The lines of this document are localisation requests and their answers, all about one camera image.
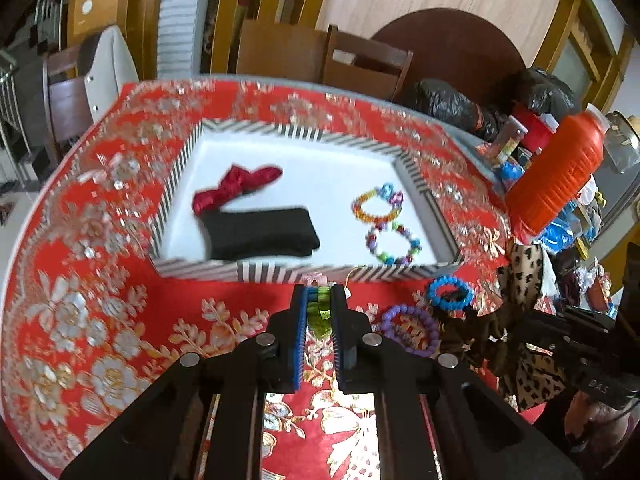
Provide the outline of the leopard print hair bow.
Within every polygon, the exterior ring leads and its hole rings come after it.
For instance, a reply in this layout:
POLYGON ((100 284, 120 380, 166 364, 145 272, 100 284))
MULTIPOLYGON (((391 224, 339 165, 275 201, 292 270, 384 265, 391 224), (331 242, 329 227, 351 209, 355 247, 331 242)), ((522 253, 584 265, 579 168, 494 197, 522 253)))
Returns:
POLYGON ((566 374, 552 352, 530 340, 532 323, 544 298, 544 256, 539 245, 512 240, 506 245, 508 263, 498 270, 502 305, 492 333, 497 347, 492 371, 499 377, 506 400, 519 412, 545 404, 566 388, 566 374))

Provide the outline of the blue plastic package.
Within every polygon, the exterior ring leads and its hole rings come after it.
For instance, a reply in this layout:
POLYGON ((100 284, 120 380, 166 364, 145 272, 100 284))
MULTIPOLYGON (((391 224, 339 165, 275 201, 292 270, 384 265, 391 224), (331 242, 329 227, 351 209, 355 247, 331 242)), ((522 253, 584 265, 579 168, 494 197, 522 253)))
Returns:
POLYGON ((572 247, 580 234, 582 234, 582 224, 576 214, 562 212, 542 230, 536 237, 536 242, 541 244, 547 252, 555 255, 572 247))

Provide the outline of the red floral tablecloth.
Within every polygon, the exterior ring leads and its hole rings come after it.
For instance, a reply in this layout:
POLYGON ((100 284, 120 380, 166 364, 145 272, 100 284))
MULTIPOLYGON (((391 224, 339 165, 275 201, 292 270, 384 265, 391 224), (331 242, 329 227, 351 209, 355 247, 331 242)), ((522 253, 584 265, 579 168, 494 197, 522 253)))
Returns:
POLYGON ((183 353, 216 356, 286 307, 279 284, 160 278, 146 256, 169 169, 204 118, 344 132, 406 148, 462 249, 482 313, 510 235, 465 137, 388 104, 294 82, 142 82, 70 150, 10 239, 1 299, 1 414, 28 462, 56 478, 183 353))

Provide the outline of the orange ribbed plastic bottle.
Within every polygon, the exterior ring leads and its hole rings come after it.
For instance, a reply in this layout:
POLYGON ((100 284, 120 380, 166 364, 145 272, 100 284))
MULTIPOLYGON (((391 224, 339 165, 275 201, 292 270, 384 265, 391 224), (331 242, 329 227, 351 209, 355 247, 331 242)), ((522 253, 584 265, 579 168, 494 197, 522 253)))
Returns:
POLYGON ((589 181, 603 160, 608 120, 593 104, 566 116, 542 152, 506 192, 513 235, 537 237, 589 181))

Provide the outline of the striped white tray box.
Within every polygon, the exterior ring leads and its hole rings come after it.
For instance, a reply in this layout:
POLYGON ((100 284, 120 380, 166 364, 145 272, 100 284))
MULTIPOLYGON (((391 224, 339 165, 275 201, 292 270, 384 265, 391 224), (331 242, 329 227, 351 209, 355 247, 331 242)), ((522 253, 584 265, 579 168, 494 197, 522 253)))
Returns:
POLYGON ((233 119, 204 119, 184 141, 151 221, 149 258, 163 278, 278 284, 314 272, 334 282, 420 280, 450 274, 463 261, 430 185, 404 148, 346 133, 233 119), (232 165, 282 169, 276 182, 228 208, 307 209, 320 240, 311 256, 210 258, 209 236, 192 200, 196 192, 216 186, 232 165), (422 247, 406 266, 376 260, 364 241, 368 226, 352 214, 358 196, 384 184, 404 194, 397 221, 422 247))

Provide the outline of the red velvet hair bow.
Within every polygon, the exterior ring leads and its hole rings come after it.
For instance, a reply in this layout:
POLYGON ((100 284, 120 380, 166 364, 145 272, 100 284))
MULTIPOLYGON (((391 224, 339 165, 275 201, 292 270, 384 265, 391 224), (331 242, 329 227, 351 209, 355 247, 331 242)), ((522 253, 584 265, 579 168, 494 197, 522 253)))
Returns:
POLYGON ((240 196, 257 192, 276 182, 282 174, 283 170, 278 166, 263 166, 250 171, 232 165, 214 188, 194 194, 192 211, 198 216, 203 211, 218 210, 240 196))

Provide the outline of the clear plastic jar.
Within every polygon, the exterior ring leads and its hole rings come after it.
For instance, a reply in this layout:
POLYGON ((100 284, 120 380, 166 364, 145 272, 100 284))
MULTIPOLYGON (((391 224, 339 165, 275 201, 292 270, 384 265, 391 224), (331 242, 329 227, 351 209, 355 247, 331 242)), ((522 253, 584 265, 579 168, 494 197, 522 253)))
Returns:
POLYGON ((513 115, 506 118, 506 122, 486 152, 490 162, 494 166, 504 164, 527 133, 528 129, 518 118, 513 115))

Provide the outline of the black plastic bag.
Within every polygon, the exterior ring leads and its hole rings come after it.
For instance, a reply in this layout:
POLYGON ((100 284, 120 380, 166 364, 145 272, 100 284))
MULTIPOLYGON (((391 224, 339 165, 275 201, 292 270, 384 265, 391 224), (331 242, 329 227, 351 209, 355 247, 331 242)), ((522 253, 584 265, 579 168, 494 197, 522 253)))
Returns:
POLYGON ((509 79, 508 87, 513 101, 536 115, 550 114, 557 122, 582 110, 564 81, 538 67, 516 73, 509 79))
POLYGON ((506 115, 482 107, 445 81, 422 79, 405 92, 405 107, 446 122, 480 140, 492 142, 506 123, 506 115))

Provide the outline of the dark wooden side chair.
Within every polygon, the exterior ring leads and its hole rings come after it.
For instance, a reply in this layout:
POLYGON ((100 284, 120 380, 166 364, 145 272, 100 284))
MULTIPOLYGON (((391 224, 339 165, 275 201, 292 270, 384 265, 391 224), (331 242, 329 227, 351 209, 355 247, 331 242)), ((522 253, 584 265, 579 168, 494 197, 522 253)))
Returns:
POLYGON ((53 166, 64 156, 63 145, 82 136, 93 123, 85 86, 90 65, 89 50, 82 44, 42 58, 46 148, 53 166))

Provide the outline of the dark round table top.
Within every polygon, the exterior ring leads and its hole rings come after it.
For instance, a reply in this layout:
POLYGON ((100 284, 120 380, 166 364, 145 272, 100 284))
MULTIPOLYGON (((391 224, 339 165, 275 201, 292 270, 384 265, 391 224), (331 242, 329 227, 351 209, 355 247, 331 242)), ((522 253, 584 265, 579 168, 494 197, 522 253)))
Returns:
POLYGON ((480 16, 457 9, 405 14, 372 38, 413 53, 398 103, 407 103, 421 80, 437 79, 486 106, 506 79, 525 70, 518 48, 504 32, 480 16))

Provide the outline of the wooden slatted chair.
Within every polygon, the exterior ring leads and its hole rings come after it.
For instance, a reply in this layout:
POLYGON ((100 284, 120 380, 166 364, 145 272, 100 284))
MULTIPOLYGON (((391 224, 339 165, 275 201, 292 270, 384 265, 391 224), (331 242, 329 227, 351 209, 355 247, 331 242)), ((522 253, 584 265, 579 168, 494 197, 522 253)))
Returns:
POLYGON ((330 25, 321 83, 393 101, 405 83, 412 59, 412 51, 343 32, 336 25, 330 25))

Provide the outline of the white chair back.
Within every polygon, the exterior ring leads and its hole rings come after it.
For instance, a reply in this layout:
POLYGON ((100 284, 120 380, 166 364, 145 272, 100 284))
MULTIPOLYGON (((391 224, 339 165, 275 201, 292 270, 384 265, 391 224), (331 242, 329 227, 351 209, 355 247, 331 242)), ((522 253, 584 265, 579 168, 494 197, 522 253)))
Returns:
POLYGON ((93 122, 108 112, 125 84, 139 81, 134 59, 117 25, 107 26, 82 42, 77 67, 84 78, 93 122))

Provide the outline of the brown padded chair back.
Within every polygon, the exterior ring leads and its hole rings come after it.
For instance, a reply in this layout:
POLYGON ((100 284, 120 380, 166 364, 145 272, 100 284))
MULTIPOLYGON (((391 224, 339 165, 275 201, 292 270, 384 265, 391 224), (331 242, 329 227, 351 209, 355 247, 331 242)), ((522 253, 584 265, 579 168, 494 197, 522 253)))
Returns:
POLYGON ((306 26, 245 20, 235 73, 318 84, 326 57, 325 32, 306 26))

